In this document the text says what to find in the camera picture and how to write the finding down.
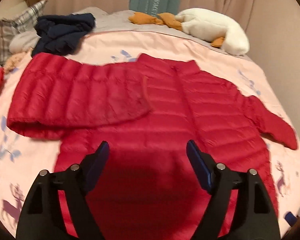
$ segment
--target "pillow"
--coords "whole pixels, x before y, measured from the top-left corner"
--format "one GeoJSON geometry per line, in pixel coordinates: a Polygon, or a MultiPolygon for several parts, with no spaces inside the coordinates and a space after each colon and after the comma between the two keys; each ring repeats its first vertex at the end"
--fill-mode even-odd
{"type": "Polygon", "coordinates": [[[47,0],[42,0],[25,10],[14,19],[0,20],[0,65],[12,55],[9,45],[13,37],[34,27],[37,18],[43,15],[43,9],[47,0]]]}

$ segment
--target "bed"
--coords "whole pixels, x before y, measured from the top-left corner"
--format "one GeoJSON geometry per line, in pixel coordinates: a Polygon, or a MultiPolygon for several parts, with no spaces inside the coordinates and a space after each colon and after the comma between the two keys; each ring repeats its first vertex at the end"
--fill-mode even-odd
{"type": "MultiPolygon", "coordinates": [[[[79,52],[68,58],[95,65],[134,61],[140,53],[174,60],[194,59],[202,70],[233,82],[244,95],[258,96],[270,111],[291,124],[264,71],[247,56],[226,55],[205,42],[176,34],[167,28],[159,29],[159,26],[154,29],[147,26],[132,27],[126,20],[122,20],[119,25],[109,24],[118,23],[118,18],[127,19],[130,14],[131,11],[123,11],[100,16],[98,28],[92,35],[85,37],[79,52]]],[[[59,141],[26,138],[6,127],[11,97],[30,60],[30,55],[26,55],[18,67],[6,76],[0,95],[0,221],[13,236],[16,232],[15,221],[21,211],[22,196],[26,196],[40,170],[53,171],[60,145],[59,141]]],[[[268,138],[264,140],[271,157],[279,203],[278,221],[283,236],[290,228],[284,219],[285,215],[287,212],[297,214],[300,208],[300,140],[297,151],[268,138]]]]}

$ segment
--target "deer print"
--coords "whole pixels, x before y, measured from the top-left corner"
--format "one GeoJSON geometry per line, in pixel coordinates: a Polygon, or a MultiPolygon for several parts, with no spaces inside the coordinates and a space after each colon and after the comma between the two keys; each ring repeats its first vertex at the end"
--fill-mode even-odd
{"type": "Polygon", "coordinates": [[[13,197],[16,200],[17,206],[15,207],[15,206],[11,205],[8,201],[3,200],[2,201],[1,216],[2,216],[2,219],[4,220],[3,215],[5,213],[6,216],[7,216],[7,219],[8,219],[8,222],[9,222],[10,226],[12,228],[16,228],[17,227],[17,223],[19,221],[21,209],[22,209],[22,203],[21,202],[25,201],[25,196],[22,194],[22,191],[20,190],[18,184],[14,188],[13,188],[13,185],[10,184],[10,190],[11,190],[11,194],[13,195],[13,197]],[[14,225],[13,226],[11,225],[11,222],[9,220],[8,214],[12,218],[14,218],[14,225]]]}
{"type": "Polygon", "coordinates": [[[276,169],[278,171],[281,171],[281,177],[277,182],[277,187],[278,187],[278,191],[279,191],[280,195],[283,197],[283,194],[285,194],[285,195],[287,194],[287,186],[286,186],[286,182],[284,179],[284,170],[283,170],[281,162],[278,161],[278,164],[276,165],[276,169]]]}

